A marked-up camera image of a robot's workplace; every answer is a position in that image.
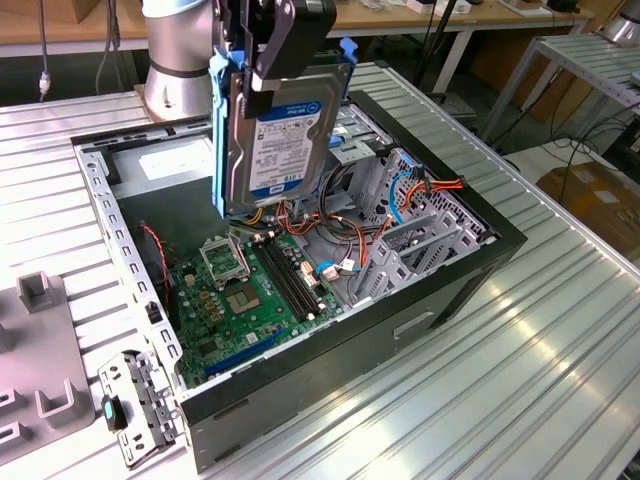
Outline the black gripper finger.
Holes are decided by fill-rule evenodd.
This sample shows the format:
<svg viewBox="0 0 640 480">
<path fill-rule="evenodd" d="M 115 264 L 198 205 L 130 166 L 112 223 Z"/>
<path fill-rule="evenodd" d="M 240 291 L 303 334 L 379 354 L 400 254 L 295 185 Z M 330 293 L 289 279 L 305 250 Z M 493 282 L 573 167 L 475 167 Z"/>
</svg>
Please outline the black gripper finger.
<svg viewBox="0 0 640 480">
<path fill-rule="evenodd" d="M 222 38 L 226 50 L 236 45 L 239 29 L 239 1 L 222 0 Z"/>
<path fill-rule="evenodd" d="M 293 7 L 290 1 L 242 1 L 240 23 L 245 53 L 243 115 L 251 119 L 269 111 L 275 84 L 289 73 L 285 57 Z"/>
</svg>

